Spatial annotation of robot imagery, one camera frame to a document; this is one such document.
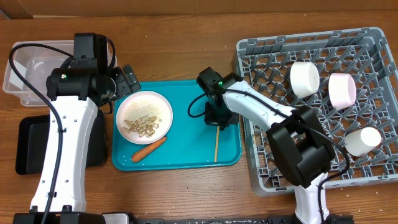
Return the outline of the wooden chopstick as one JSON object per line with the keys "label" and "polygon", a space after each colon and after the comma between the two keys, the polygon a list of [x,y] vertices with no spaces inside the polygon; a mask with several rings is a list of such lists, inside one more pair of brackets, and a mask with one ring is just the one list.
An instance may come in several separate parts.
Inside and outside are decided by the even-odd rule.
{"label": "wooden chopstick", "polygon": [[216,127],[216,140],[215,140],[215,156],[214,163],[217,163],[218,160],[218,144],[219,144],[219,136],[220,136],[220,127]]}

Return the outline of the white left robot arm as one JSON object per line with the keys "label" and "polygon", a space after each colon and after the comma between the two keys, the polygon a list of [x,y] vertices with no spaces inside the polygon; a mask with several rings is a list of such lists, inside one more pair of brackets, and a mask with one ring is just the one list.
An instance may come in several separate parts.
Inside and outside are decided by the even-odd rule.
{"label": "white left robot arm", "polygon": [[27,213],[16,213],[14,223],[133,223],[128,212],[86,212],[85,170],[90,135],[99,108],[140,90],[129,65],[115,66],[108,58],[114,44],[101,34],[76,33],[73,53],[53,69],[41,94],[14,65],[16,76],[50,109],[50,126],[40,183]]}

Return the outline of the white plate with food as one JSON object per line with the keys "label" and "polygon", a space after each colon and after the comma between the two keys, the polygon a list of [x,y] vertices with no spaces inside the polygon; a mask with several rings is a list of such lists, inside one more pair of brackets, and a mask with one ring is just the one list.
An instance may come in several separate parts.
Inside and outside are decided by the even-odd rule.
{"label": "white plate with food", "polygon": [[152,144],[170,130],[173,111],[169,101],[154,91],[140,91],[122,100],[116,112],[116,127],[134,144]]}

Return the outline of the pale green bowl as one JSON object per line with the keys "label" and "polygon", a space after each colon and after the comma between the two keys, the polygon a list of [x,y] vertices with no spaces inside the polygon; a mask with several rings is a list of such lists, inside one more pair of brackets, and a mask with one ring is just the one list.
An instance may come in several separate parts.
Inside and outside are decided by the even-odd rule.
{"label": "pale green bowl", "polygon": [[299,98],[316,93],[320,85],[316,65],[312,62],[294,62],[290,69],[290,85]]}

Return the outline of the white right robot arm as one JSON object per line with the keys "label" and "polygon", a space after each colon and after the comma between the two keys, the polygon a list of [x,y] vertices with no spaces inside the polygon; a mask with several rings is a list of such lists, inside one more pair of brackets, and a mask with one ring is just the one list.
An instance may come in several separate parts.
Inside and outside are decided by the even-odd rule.
{"label": "white right robot arm", "polygon": [[251,87],[235,73],[222,77],[211,67],[197,77],[208,98],[201,113],[207,125],[220,130],[237,124],[243,116],[266,132],[274,163],[294,186],[295,213],[289,223],[353,223],[352,216],[339,216],[326,207],[325,184],[349,170],[346,164],[329,175],[335,151],[349,162],[344,149],[325,131],[314,110],[308,106],[281,105]]}

